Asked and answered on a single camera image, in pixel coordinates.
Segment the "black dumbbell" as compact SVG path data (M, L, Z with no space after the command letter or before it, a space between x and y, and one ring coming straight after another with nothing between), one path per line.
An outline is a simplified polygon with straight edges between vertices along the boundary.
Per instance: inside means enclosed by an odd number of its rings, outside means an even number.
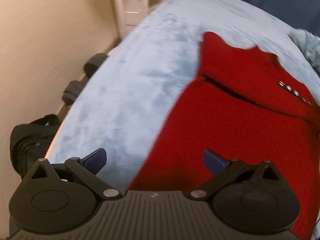
M85 64L84 72L88 79L90 79L93 74L98 70L98 68L103 64L103 62L108 58L104 53L97 53L93 55Z
M67 106L72 105L76 101L76 99L78 98L82 90L84 89L85 85L86 84L81 81L76 81L76 80L71 81L63 91L63 94L62 94L63 102Z

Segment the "red knit sweater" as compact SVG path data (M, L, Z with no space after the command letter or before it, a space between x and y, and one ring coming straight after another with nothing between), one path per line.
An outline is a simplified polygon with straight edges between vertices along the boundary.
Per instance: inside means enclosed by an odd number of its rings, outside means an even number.
M212 174L203 152L274 162L301 204L294 233L310 239L319 212L319 106L274 54L207 32L195 79L171 110L131 190L189 192Z

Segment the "black dumbbell far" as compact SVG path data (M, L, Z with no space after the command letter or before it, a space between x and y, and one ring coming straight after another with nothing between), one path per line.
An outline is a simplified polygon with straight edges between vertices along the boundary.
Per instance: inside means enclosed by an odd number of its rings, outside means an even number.
M85 64L84 72L88 79L90 79L93 74L98 70L98 68L103 64L103 62L108 58L104 53L97 53L93 55Z

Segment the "black dumbbell near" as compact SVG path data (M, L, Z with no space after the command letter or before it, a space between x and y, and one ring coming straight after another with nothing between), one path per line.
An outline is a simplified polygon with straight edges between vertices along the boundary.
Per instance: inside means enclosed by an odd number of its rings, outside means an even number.
M81 81L76 81L76 80L71 81L63 91L63 94L62 94L63 102L67 106L72 105L76 101L76 99L78 98L82 90L84 89L85 85L86 84Z

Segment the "white standing fan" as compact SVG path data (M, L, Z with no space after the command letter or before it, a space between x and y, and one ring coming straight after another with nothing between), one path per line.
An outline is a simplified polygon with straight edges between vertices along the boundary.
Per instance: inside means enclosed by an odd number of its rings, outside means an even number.
M113 0L118 34L124 39L148 14L147 0Z

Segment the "grey blue duvet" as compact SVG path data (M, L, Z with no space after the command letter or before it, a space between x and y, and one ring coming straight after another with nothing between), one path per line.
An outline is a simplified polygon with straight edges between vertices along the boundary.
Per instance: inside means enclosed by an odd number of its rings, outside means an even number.
M289 32L289 37L300 49L304 57L312 66L313 70L319 75L320 67L320 40L319 36L313 35L304 29L293 29Z

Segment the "light blue bed sheet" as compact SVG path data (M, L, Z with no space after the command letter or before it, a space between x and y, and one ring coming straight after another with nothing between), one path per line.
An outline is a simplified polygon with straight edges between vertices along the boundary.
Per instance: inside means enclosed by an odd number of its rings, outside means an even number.
M167 0L112 51L72 105L47 152L51 163L98 148L107 163L98 176L125 191L163 122L194 78L202 34L238 48L259 46L319 100L319 77L289 38L291 27L241 0Z

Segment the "black bag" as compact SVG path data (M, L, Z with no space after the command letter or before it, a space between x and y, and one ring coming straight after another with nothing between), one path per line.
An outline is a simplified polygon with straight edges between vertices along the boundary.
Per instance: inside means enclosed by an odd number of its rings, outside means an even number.
M45 157L59 127L59 119L54 114L14 127L10 135L10 159L21 178L35 161Z

